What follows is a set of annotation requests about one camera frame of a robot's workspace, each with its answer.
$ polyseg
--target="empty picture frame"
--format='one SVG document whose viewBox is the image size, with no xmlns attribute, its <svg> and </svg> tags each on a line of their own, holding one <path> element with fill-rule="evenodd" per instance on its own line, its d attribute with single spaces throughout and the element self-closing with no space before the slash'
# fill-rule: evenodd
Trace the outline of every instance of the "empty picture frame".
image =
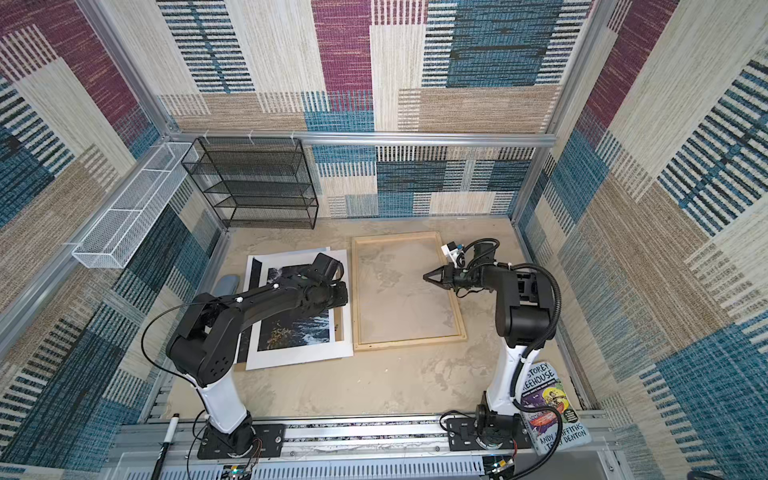
<svg viewBox="0 0 768 480">
<path fill-rule="evenodd" d="M 438 232 L 352 238 L 355 351 L 467 340 L 451 290 L 423 275 L 445 265 Z"/>
</svg>

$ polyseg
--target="framed photograph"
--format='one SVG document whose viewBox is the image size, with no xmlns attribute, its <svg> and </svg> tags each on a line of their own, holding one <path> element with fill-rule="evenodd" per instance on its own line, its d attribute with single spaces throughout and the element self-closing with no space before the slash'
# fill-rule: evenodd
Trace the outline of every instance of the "framed photograph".
<svg viewBox="0 0 768 480">
<path fill-rule="evenodd" d="M 248 291 L 251 285 L 259 285 L 261 279 L 261 269 L 263 261 L 276 255 L 292 255 L 298 253 L 318 253 L 326 252 L 331 247 L 312 248 L 308 250 L 296 250 L 293 252 L 271 253 L 268 255 L 249 255 L 245 268 L 245 281 L 243 282 L 243 291 Z M 245 363 L 248 360 L 248 351 L 250 350 L 250 336 L 253 335 L 253 327 L 249 326 L 237 340 L 237 353 L 235 363 Z"/>
<path fill-rule="evenodd" d="M 320 252 L 342 262 L 342 280 L 349 288 L 346 250 Z M 260 262 L 258 284 L 263 286 L 279 278 L 286 269 L 311 264 L 317 254 L 318 251 L 303 251 L 251 256 L 249 265 L 256 265 L 252 260 Z M 250 280 L 255 277 L 251 270 L 246 276 L 246 288 L 250 288 Z M 248 343 L 246 370 L 352 356 L 352 310 L 347 303 L 313 317 L 264 320 L 253 326 Z"/>
</svg>

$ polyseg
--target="beige carpet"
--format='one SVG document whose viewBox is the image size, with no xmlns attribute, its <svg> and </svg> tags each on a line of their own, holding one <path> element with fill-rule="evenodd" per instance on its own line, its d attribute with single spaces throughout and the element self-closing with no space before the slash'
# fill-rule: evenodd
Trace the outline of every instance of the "beige carpet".
<svg viewBox="0 0 768 480">
<path fill-rule="evenodd" d="M 320 219 L 315 230 L 234 229 L 219 277 L 235 273 L 240 287 L 246 258 L 330 246 L 350 249 L 352 237 L 437 230 L 444 242 L 467 244 L 498 238 L 497 260 L 523 262 L 509 220 L 503 217 L 451 217 L 408 220 Z M 501 340 L 493 324 L 495 294 L 476 293 L 459 300 L 468 341 L 360 352 L 345 359 L 243 371 L 234 374 L 240 398 L 254 416 L 364 415 L 474 410 L 494 374 Z M 563 359 L 553 341 L 540 359 L 549 361 L 577 402 Z M 202 406 L 190 385 L 179 379 L 167 416 L 193 418 Z"/>
</svg>

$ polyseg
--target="metal vent panel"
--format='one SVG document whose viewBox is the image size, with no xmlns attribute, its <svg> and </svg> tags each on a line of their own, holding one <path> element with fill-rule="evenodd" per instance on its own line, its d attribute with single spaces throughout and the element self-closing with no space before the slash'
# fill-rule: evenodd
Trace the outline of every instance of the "metal vent panel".
<svg viewBox="0 0 768 480">
<path fill-rule="evenodd" d="M 192 480 L 220 480 L 224 471 L 223 465 L 190 465 Z M 134 467 L 126 472 L 125 480 L 150 480 L 152 468 Z M 164 467 L 160 480 L 187 480 L 187 467 Z"/>
<path fill-rule="evenodd" d="M 370 460 L 280 462 L 259 464 L 253 480 L 301 478 L 477 478 L 482 457 L 376 458 Z"/>
</svg>

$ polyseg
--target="black marker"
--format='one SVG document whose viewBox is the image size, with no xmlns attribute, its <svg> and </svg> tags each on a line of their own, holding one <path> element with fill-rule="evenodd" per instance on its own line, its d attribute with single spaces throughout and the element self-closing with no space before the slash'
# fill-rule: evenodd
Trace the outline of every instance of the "black marker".
<svg viewBox="0 0 768 480">
<path fill-rule="evenodd" d="M 174 439 L 174 433 L 176 432 L 176 425 L 178 425 L 178 423 L 179 414 L 174 413 L 174 416 L 170 418 L 168 430 L 165 432 L 165 439 L 163 440 L 163 448 L 160 449 L 160 456 L 157 457 L 157 461 L 154 463 L 154 470 L 152 471 L 151 480 L 160 480 L 160 473 L 162 473 L 163 464 L 165 463 L 165 454 L 168 453 L 170 441 Z"/>
</svg>

